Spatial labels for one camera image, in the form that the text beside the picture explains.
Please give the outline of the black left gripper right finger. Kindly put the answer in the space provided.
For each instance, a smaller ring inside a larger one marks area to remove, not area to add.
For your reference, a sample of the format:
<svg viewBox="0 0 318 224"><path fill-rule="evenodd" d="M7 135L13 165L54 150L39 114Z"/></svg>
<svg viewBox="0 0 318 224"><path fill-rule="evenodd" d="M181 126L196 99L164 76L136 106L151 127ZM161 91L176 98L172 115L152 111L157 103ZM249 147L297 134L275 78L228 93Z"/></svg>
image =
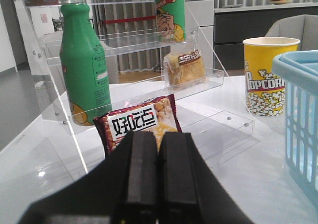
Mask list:
<svg viewBox="0 0 318 224"><path fill-rule="evenodd" d="M252 223L211 172L190 133L164 135L158 169L159 223Z"/></svg>

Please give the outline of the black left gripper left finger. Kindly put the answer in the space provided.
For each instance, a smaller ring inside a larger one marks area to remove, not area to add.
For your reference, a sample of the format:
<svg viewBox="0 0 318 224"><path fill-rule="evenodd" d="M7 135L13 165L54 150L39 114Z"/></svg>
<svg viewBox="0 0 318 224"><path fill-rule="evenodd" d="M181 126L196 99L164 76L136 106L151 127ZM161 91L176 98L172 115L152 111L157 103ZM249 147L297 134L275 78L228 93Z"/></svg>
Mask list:
<svg viewBox="0 0 318 224"><path fill-rule="evenodd" d="M126 151L128 171L113 224L155 224L157 221L157 142L152 132L129 132L115 150Z"/></svg>

